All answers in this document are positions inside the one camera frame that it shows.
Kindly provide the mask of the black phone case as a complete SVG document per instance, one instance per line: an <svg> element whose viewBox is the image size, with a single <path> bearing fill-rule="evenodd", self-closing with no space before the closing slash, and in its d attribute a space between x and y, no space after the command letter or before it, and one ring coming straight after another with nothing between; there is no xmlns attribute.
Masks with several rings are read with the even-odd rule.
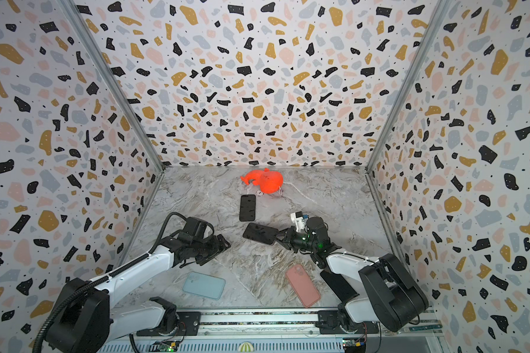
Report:
<svg viewBox="0 0 530 353"><path fill-rule="evenodd" d="M240 198L240 222L254 222L256 220L256 195L246 194Z"/></svg>

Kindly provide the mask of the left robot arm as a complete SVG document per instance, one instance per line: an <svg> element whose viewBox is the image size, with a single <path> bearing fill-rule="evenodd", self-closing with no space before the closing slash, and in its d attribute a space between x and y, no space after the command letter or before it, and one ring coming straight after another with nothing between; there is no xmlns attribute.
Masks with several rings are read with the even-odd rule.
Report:
<svg viewBox="0 0 530 353"><path fill-rule="evenodd" d="M167 224L174 216L185 224L167 235ZM203 266L230 247L209 222L169 213L147 252L107 274L87 281L75 278L64 285L32 351L41 352L48 344L61 352L98 352L107 342L124 336L134 341L134 333L149 329L158 335L186 334L187 325L168 300L152 297L128 309L115 307L153 277L192 263Z"/></svg>

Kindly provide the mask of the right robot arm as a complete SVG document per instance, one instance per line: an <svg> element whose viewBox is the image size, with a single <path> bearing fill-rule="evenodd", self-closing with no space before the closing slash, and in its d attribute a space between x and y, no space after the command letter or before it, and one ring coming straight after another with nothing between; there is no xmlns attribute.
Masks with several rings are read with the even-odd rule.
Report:
<svg viewBox="0 0 530 353"><path fill-rule="evenodd" d="M365 322L377 322L398 332L428 309L426 295L394 254L367 257L349 252L330 239L328 225L321 217L297 212L291 219L293 225L281 230L276 242L294 253L309 255L320 269L340 275L344 281L360 282L367 295L362 298L355 294L342 301L336 318L321 321L321 328L356 332Z"/></svg>

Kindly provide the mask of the light blue phone case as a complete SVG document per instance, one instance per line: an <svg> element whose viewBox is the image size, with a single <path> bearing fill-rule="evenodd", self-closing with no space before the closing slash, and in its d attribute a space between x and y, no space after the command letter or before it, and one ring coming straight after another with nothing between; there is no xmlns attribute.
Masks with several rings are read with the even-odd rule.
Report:
<svg viewBox="0 0 530 353"><path fill-rule="evenodd" d="M222 296L225 284L226 281L222 278L191 272L185 280L183 291L187 294L218 300Z"/></svg>

